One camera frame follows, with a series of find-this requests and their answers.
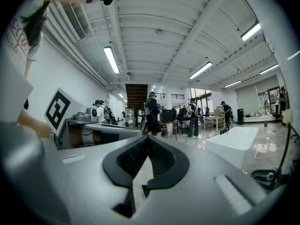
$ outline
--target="white counter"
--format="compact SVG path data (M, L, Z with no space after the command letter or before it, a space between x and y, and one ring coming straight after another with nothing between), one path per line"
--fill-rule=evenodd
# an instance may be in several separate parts
M244 122L264 122L264 121L275 121L275 120L276 118L273 117L272 115L244 118Z
M207 139L205 149L242 169L246 152L251 148L257 131L258 127L234 127L225 134Z

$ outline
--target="black cap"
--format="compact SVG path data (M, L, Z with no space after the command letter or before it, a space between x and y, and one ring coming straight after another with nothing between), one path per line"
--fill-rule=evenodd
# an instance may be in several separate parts
M155 96L155 92L151 92L151 93L149 93L149 97L150 96Z
M104 103L104 101L102 101L102 100L96 100L95 101L95 103L93 104L93 106L95 106L96 104L103 104Z

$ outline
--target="black speaker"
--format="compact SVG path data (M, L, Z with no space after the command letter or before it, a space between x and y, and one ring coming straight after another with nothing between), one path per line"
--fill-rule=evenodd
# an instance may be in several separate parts
M163 116L162 121L163 122L173 122L174 121L174 112L173 110L162 110L163 113L161 114Z
M238 109L238 124L244 123L244 109Z

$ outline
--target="wooden stairs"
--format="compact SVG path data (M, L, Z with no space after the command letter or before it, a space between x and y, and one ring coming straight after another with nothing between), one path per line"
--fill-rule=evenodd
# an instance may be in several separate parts
M147 100L148 85L145 84L126 84L127 108L141 109Z

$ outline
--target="fluorescent light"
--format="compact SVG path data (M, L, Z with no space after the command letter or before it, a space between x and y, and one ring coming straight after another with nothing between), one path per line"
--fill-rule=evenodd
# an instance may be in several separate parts
M259 75L264 74L264 73L266 73L266 72L269 72L270 70L272 70L272 69L274 69L274 68L277 68L278 66L279 66L279 65L276 64L276 65L274 65L274 66L272 66L272 67L270 67L270 68L268 68L268 69L266 69L266 70L260 72Z
M197 77L200 73L202 73L204 70L208 69L212 65L211 62L206 63L202 68L200 68L197 72L195 72L193 75L189 77L189 79L193 79L194 77Z
M229 87L229 86L232 86L232 85L238 84L238 83L240 83L240 82L242 82L242 81L241 81L241 80L239 80L239 81L237 81L237 82L231 83L231 84L229 84L229 85L226 85L224 88L227 88L227 87Z
M117 63L116 63L116 60L113 56L112 48L111 47L105 47L104 52L107 56L107 59L109 60L109 63L112 66L112 69L113 69L114 73L120 73L120 71L118 69L118 66L117 66Z
M255 34L260 28L261 28L261 26L259 23L254 25L252 28L250 28L246 33L244 33L241 36L243 41L246 41L249 37L251 37L253 34Z
M294 55L290 56L290 57L288 58L288 60L289 60L289 59L292 59L293 57L296 57L299 53L300 53L300 51L297 51Z

